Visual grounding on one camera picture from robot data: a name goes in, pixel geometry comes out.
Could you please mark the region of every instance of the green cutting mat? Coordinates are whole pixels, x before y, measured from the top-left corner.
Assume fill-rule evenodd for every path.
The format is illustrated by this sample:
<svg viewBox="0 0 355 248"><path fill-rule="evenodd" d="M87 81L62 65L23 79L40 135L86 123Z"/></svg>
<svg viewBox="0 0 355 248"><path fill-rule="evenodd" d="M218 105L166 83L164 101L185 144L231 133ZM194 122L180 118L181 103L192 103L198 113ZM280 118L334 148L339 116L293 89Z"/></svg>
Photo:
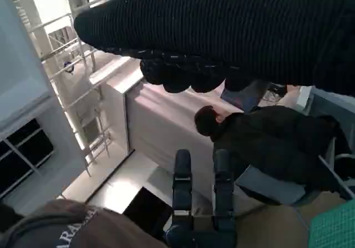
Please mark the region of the green cutting mat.
<svg viewBox="0 0 355 248"><path fill-rule="evenodd" d="M316 216L308 248L355 248L355 200Z"/></svg>

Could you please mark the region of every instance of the ribbed fabric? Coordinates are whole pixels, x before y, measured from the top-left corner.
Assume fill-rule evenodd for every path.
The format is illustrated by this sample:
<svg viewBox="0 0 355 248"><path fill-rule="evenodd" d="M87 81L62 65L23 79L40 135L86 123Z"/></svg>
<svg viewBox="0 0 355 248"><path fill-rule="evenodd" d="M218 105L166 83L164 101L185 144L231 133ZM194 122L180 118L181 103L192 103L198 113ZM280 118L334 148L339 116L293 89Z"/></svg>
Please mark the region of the ribbed fabric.
<svg viewBox="0 0 355 248"><path fill-rule="evenodd" d="M232 75L355 95L354 0L111 0L80 14L92 46L155 49Z"/></svg>

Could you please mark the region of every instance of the dark hair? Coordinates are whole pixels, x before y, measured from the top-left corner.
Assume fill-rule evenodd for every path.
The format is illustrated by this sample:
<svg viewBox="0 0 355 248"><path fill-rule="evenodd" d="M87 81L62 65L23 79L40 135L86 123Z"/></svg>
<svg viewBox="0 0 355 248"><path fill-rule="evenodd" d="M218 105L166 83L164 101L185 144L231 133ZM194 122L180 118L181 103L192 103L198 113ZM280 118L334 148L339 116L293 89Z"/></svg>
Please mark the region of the dark hair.
<svg viewBox="0 0 355 248"><path fill-rule="evenodd" d="M22 215L16 213L12 207L4 203L0 203L0 217L0 232L7 231L24 218Z"/></svg>
<svg viewBox="0 0 355 248"><path fill-rule="evenodd" d="M213 135L219 127L219 123L216 121L217 116L218 113L211 105L201 108L195 114L195 125L197 131L203 136Z"/></svg>

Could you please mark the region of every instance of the black jacket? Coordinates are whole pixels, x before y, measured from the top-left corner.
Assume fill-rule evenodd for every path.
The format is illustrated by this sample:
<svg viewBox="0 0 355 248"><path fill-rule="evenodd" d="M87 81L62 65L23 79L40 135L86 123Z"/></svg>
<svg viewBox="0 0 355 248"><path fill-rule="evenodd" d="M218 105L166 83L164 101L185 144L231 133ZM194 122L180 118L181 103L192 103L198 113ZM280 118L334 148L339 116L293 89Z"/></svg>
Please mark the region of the black jacket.
<svg viewBox="0 0 355 248"><path fill-rule="evenodd" d="M211 139L214 151L226 149L230 153L235 179L252 165L278 180L306 185L310 190L335 191L337 182L318 159L326 152L334 127L321 118L272 106L231 114Z"/></svg>

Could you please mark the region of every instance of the man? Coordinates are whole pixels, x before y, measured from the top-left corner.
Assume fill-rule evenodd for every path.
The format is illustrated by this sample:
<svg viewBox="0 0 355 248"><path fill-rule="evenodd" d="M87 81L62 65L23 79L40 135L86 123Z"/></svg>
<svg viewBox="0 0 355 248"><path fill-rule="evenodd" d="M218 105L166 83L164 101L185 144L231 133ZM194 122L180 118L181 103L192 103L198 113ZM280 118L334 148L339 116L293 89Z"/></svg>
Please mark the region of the man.
<svg viewBox="0 0 355 248"><path fill-rule="evenodd" d="M196 113L195 124L200 134L211 138L214 151L226 149L230 153L235 179L251 165L274 179L304 185L306 191L340 191L337 180L318 158L326 153L334 136L336 155L351 153L332 117L308 117L283 106L223 115L206 106ZM354 177L355 161L339 159L335 171L342 179ZM259 201L280 204L241 188Z"/></svg>
<svg viewBox="0 0 355 248"><path fill-rule="evenodd" d="M12 226L1 248L166 248L124 215L71 200L51 201L26 218L2 204L0 216L2 230Z"/></svg>

